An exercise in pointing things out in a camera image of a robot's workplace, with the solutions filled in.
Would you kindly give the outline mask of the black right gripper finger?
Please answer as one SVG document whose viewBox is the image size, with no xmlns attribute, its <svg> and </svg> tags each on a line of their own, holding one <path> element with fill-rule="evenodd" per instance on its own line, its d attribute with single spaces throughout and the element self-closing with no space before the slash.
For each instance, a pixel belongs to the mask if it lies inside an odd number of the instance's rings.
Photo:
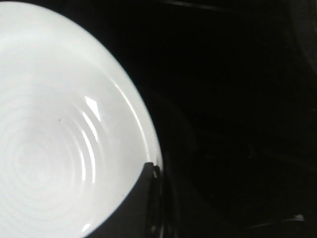
<svg viewBox="0 0 317 238">
<path fill-rule="evenodd" d="M 89 238 L 160 238 L 163 233 L 160 169 L 144 163 L 137 182 L 118 208 Z"/>
</svg>

